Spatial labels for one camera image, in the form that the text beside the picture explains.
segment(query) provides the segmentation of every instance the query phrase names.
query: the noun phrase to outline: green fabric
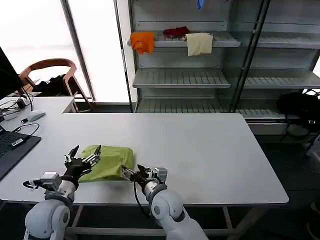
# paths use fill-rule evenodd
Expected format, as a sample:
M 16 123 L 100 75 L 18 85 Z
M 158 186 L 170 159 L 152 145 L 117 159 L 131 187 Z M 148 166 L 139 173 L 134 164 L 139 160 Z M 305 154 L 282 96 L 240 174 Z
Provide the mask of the green fabric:
M 93 154 L 98 145 L 88 146 L 82 157 Z M 79 181 L 97 181 L 101 179 L 114 180 L 122 178 L 121 165 L 134 168 L 134 152 L 128 147 L 101 146 L 100 161 L 93 166 L 92 171 L 83 175 Z

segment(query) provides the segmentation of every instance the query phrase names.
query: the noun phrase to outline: keyboard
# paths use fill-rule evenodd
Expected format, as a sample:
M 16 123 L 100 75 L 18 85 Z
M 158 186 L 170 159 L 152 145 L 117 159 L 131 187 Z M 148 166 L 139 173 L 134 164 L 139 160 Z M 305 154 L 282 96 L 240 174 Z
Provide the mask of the keyboard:
M 20 139 L 18 136 L 14 135 L 6 135 L 3 137 L 0 137 L 0 158 L 8 151 L 10 151 L 11 145 L 14 141 L 17 141 Z

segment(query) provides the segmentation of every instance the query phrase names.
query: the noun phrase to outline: wooden chair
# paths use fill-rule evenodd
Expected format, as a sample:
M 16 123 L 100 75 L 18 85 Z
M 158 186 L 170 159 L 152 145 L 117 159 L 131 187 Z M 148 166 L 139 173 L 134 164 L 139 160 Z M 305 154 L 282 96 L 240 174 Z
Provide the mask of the wooden chair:
M 84 94 L 84 91 L 81 89 L 76 77 L 76 65 L 73 61 L 64 59 L 64 58 L 53 58 L 53 59 L 47 59 L 43 61 L 38 61 L 30 66 L 28 66 L 23 72 L 20 73 L 19 77 L 22 80 L 24 85 L 30 85 L 32 88 L 34 88 L 36 85 L 35 83 L 30 79 L 29 74 L 34 70 L 39 69 L 45 69 L 49 67 L 55 67 L 55 66 L 66 66 L 70 67 L 69 71 L 64 75 L 63 77 L 63 83 L 64 86 L 69 93 L 71 97 L 75 97 L 77 94 L 81 94 L 85 102 L 88 104 L 89 108 L 92 110 L 92 104 L 88 101 L 87 97 Z M 74 104 L 74 107 L 76 111 L 78 112 L 78 107 L 76 104 Z

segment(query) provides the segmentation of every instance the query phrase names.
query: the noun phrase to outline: laptop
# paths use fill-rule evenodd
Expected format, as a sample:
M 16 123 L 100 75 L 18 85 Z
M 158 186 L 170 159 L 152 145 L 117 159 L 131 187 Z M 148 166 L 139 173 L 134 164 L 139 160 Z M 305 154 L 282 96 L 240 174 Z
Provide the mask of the laptop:
M 31 136 L 23 144 L 15 146 L 27 136 L 29 135 L 6 131 L 0 126 L 0 180 L 41 140 L 41 137 Z

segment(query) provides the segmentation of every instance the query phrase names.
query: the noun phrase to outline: white desk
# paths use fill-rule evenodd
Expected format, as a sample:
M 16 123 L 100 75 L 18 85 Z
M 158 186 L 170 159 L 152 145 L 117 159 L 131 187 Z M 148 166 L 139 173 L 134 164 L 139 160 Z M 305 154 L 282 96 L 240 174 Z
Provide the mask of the white desk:
M 64 154 L 78 144 L 80 152 L 93 144 L 129 147 L 136 164 L 167 168 L 168 187 L 187 205 L 283 204 L 289 200 L 240 114 L 57 113 L 39 123 L 35 135 L 42 137 L 41 142 L 0 181 L 4 201 L 42 201 L 42 189 L 30 192 L 22 183 L 45 171 L 62 175 Z M 136 204 L 128 181 L 81 183 L 74 202 Z
M 5 97 L 0 100 L 0 105 L 7 101 L 17 100 L 18 97 Z M 14 101 L 8 102 L 8 105 L 12 105 Z M 43 110 L 46 112 L 46 116 L 39 119 L 39 123 L 43 122 L 45 118 L 51 118 L 56 115 L 61 115 L 62 113 L 74 112 L 74 98 L 71 96 L 61 96 L 61 97 L 35 97 L 33 99 L 32 105 L 33 110 Z M 18 117 L 11 119 L 9 121 L 1 122 L 1 126 L 5 129 L 13 130 L 17 126 L 21 125 L 21 120 L 25 119 L 31 111 L 31 106 L 28 105 L 18 113 Z

